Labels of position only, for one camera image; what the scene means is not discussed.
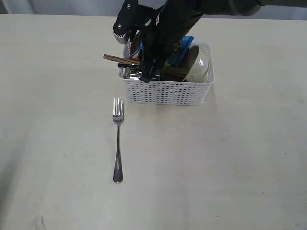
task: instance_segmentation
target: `fork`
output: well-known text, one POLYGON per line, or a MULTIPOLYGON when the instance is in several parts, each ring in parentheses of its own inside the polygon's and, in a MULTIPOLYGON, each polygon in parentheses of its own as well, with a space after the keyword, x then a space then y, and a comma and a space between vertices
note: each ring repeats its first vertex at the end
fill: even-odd
POLYGON ((124 179, 123 168, 120 156, 120 124, 124 121, 124 103, 122 98, 114 98, 113 102, 113 121, 117 125, 117 146, 116 159, 114 166, 113 181, 119 183, 124 179))

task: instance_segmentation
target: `white plastic basket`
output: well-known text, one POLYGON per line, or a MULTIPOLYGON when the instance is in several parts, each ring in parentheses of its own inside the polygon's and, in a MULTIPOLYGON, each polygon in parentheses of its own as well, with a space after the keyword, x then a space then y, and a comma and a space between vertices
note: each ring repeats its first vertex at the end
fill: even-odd
MULTIPOLYGON (((152 80, 145 83, 140 80, 124 79, 123 68, 119 78, 123 81, 127 100, 133 103, 169 104, 199 106, 203 103, 211 84, 214 83, 214 69, 211 50, 207 44, 198 44, 206 53, 209 69, 206 83, 173 82, 152 80)), ((124 47, 124 57, 129 56, 130 44, 124 47)))

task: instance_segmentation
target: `fork handle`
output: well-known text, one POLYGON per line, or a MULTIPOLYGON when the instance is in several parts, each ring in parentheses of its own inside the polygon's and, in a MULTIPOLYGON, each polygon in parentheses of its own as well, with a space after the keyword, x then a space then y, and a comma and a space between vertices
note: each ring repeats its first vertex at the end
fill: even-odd
POLYGON ((120 127, 117 126, 117 146, 116 146, 116 159, 114 166, 114 175, 113 181, 119 183, 124 179, 123 168, 121 165, 121 156, 120 156, 120 127))

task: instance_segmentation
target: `white table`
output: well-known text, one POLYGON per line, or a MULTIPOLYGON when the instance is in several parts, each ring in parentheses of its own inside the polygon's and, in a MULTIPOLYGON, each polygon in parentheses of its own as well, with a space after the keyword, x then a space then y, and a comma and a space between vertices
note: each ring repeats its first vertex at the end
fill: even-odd
POLYGON ((126 103, 112 181, 113 17, 0 16, 0 224, 34 230, 307 227, 307 22, 202 19, 200 107, 126 103))

